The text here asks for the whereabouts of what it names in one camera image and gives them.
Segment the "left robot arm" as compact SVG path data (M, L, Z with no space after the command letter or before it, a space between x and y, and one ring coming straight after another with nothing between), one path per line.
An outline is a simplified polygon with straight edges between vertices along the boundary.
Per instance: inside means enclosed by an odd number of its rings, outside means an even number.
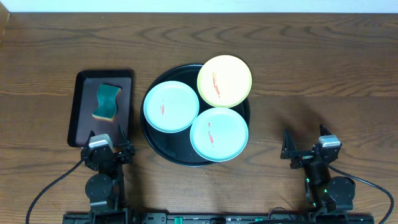
M134 221L131 209L126 206L123 165L132 162L135 150L121 126L118 137L121 150L114 152L107 134L96 135L91 131L81 150L85 166L97 171L85 185L90 200L90 223L128 224Z

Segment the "light green plate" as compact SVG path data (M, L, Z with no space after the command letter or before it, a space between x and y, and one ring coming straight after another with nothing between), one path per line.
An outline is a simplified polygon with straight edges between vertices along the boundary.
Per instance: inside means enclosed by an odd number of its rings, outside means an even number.
M243 152L249 138L243 117L229 108L211 108L202 112L190 128L195 152L212 162L229 161Z
M198 116L199 100L194 90L178 81L162 82L153 87L144 99L146 121L163 133L187 129Z

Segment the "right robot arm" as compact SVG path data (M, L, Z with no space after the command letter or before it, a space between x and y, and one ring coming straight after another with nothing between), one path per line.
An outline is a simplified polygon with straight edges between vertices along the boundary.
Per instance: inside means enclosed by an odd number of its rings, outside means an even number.
M355 182L349 177L331 177L329 165L337 160L341 141L320 125L318 142L309 151L298 151L288 130L284 130L281 159L290 160L291 169L305 172L306 197L315 208L308 219L320 221L320 216L342 215L353 209Z

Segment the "yellow plate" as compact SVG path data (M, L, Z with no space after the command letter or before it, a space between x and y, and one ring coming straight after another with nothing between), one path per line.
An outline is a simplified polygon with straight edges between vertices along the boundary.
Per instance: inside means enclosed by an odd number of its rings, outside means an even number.
M252 87L247 64L232 55L209 59L200 69L197 88L203 100L214 107L231 108L246 99Z

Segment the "green yellow sponge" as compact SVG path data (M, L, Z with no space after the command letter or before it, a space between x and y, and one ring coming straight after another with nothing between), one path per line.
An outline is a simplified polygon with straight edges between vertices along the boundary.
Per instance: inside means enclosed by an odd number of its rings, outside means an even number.
M118 111L116 100L120 91L120 87L101 84L96 93L98 106L92 112L92 117L113 121Z

